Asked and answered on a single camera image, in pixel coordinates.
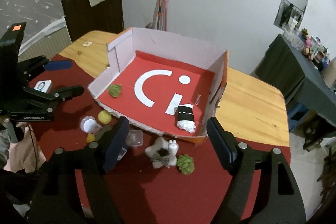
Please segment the person's hand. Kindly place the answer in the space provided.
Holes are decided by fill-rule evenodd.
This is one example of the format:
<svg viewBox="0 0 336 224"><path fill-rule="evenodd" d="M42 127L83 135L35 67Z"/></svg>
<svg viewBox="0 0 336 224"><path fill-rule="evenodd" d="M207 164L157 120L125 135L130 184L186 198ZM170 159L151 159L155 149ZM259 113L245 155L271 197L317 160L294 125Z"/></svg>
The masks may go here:
<svg viewBox="0 0 336 224"><path fill-rule="evenodd" d="M19 143L25 136L25 128L28 123L19 122L12 124L9 117L1 116L1 169L5 167L9 159L11 143Z"/></svg>

